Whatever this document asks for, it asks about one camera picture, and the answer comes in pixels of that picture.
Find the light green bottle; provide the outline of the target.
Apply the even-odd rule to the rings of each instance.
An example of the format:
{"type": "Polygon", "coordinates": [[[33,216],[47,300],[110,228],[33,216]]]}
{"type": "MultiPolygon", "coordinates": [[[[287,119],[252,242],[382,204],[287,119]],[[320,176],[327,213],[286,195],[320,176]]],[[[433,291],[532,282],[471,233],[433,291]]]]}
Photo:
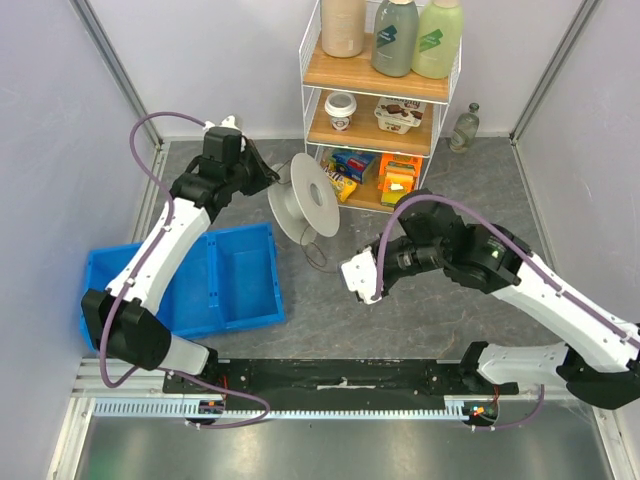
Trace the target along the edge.
{"type": "Polygon", "coordinates": [[[458,0],[433,0],[419,17],[412,70],[426,78],[449,75],[464,28],[463,9],[458,0]]]}

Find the orange snack box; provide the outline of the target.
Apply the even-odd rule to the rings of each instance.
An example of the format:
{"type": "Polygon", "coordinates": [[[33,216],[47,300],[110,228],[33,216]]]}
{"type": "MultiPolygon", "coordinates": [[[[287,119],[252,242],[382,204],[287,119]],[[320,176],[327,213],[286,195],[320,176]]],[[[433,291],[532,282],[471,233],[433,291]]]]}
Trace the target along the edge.
{"type": "Polygon", "coordinates": [[[422,161],[419,156],[382,154],[378,174],[382,206],[394,207],[402,197],[416,188],[422,161]]]}

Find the yellow candy bag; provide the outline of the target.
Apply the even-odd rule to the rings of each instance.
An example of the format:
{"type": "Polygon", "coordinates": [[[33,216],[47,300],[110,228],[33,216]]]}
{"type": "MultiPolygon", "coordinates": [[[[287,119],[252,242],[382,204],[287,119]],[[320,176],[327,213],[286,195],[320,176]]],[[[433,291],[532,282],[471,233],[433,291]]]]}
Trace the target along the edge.
{"type": "Polygon", "coordinates": [[[340,203],[344,203],[355,192],[357,183],[339,172],[332,170],[329,166],[325,166],[323,171],[331,182],[337,200],[340,203]]]}

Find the left aluminium frame post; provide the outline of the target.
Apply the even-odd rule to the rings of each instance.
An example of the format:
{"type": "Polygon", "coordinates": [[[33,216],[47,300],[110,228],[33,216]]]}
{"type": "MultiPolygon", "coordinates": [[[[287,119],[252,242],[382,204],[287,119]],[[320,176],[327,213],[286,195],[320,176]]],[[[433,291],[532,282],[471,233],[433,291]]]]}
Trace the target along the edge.
{"type": "Polygon", "coordinates": [[[70,0],[126,103],[137,118],[149,114],[102,22],[88,0],[70,0]]]}

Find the grey plastic cable spool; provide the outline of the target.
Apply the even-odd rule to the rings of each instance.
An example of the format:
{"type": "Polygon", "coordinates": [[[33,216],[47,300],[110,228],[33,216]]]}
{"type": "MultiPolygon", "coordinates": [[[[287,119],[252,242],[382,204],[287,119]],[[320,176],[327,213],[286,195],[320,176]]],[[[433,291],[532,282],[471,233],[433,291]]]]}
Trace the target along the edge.
{"type": "Polygon", "coordinates": [[[272,169],[280,179],[268,189],[271,211],[281,230],[300,246],[318,235],[334,237],[340,226],[337,198],[329,177],[306,153],[296,154],[287,164],[272,169]]]}

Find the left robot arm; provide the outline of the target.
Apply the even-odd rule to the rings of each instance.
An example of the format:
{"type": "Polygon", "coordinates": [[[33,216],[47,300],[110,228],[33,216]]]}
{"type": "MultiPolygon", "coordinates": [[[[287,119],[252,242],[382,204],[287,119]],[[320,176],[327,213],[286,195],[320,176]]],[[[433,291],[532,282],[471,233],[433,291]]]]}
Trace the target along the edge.
{"type": "Polygon", "coordinates": [[[215,352],[171,333],[157,312],[189,250],[233,196],[255,195],[278,179],[235,116],[220,124],[205,123],[203,151],[174,181],[151,233],[105,289],[90,288],[81,300],[102,372],[112,357],[147,371],[185,373],[185,382],[198,393],[216,388],[220,371],[213,364],[215,352]]]}

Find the chocolate dessert tub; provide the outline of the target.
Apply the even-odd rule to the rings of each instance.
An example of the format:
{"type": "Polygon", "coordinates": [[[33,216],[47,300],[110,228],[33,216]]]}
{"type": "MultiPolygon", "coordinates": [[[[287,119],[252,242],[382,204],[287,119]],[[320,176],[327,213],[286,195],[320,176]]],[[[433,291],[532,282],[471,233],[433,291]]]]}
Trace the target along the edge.
{"type": "Polygon", "coordinates": [[[374,115],[381,130],[404,135],[421,125],[426,106],[426,102],[380,97],[374,115]]]}

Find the beige bottle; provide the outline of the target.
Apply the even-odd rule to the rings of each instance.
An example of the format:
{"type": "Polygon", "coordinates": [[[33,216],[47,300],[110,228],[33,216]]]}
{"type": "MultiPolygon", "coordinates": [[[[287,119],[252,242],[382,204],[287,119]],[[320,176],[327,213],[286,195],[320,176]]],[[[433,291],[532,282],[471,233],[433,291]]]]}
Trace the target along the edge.
{"type": "Polygon", "coordinates": [[[364,46],[365,25],[365,1],[321,1],[321,46],[326,54],[337,58],[359,55],[364,46]]]}

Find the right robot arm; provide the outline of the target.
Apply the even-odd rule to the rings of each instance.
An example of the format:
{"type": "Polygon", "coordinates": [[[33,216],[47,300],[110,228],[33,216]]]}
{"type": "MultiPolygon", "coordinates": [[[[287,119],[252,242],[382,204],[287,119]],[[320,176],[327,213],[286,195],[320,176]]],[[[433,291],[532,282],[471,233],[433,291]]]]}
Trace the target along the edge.
{"type": "Polygon", "coordinates": [[[413,192],[395,207],[369,247],[373,276],[359,281],[360,295],[375,303],[398,280],[441,271],[453,283],[477,290],[524,312],[559,338],[542,347],[503,347],[474,342],[458,368],[467,392],[491,384],[557,384],[598,408],[616,410],[639,398],[639,327],[597,305],[561,279],[509,230],[463,204],[428,190],[413,192]]]}

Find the blue plastic compartment bin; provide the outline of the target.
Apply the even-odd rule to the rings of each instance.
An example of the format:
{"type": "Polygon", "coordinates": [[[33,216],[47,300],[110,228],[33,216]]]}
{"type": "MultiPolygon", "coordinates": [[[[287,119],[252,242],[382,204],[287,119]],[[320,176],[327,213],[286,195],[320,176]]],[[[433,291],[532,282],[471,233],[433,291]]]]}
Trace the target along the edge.
{"type": "Polygon", "coordinates": [[[276,256],[269,223],[203,234],[170,281],[157,318],[187,340],[283,322],[276,256]]]}

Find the aluminium frame post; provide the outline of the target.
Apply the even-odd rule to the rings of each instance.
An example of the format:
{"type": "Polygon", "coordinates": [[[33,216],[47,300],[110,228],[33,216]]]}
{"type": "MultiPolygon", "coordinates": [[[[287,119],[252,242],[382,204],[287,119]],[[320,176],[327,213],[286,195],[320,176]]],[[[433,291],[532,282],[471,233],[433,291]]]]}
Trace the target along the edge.
{"type": "Polygon", "coordinates": [[[70,0],[126,103],[137,118],[149,114],[102,22],[88,0],[70,0]]]}
{"type": "Polygon", "coordinates": [[[514,128],[509,134],[512,146],[515,146],[518,143],[527,130],[534,115],[542,105],[563,66],[576,47],[579,38],[584,33],[587,25],[601,3],[601,0],[583,0],[580,2],[576,13],[572,17],[529,99],[527,100],[524,109],[519,115],[514,128]]]}

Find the blue snack box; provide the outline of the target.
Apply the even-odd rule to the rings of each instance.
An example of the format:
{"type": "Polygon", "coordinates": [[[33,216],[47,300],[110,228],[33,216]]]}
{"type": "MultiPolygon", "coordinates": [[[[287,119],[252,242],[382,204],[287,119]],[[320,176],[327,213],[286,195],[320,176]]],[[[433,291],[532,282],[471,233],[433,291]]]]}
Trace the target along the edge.
{"type": "Polygon", "coordinates": [[[335,172],[363,184],[369,178],[379,156],[373,152],[336,149],[329,156],[335,172]]]}

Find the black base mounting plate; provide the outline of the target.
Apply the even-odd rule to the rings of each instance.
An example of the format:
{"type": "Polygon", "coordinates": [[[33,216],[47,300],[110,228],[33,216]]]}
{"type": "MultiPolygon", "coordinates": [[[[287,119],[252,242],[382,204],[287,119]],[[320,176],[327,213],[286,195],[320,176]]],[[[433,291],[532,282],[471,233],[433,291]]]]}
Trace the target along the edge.
{"type": "Polygon", "coordinates": [[[457,362],[432,359],[230,359],[202,379],[260,397],[274,412],[435,410],[446,396],[496,389],[457,362]]]}

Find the grey green bottle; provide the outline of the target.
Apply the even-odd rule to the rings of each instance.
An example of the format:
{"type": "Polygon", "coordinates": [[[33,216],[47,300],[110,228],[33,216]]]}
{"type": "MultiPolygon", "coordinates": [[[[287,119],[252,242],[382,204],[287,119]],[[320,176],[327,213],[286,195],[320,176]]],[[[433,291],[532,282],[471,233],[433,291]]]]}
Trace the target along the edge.
{"type": "Polygon", "coordinates": [[[382,1],[374,21],[372,67],[389,77],[407,75],[411,70],[418,26],[419,14],[414,1],[382,1]]]}

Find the white yogurt cup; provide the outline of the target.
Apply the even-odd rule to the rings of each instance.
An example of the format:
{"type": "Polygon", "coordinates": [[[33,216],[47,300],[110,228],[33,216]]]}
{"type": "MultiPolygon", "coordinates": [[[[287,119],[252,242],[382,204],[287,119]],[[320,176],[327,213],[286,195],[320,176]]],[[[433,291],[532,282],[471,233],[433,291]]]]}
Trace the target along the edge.
{"type": "Polygon", "coordinates": [[[357,101],[353,94],[334,91],[328,95],[324,109],[330,119],[332,128],[345,131],[351,124],[351,117],[357,109],[357,101]]]}

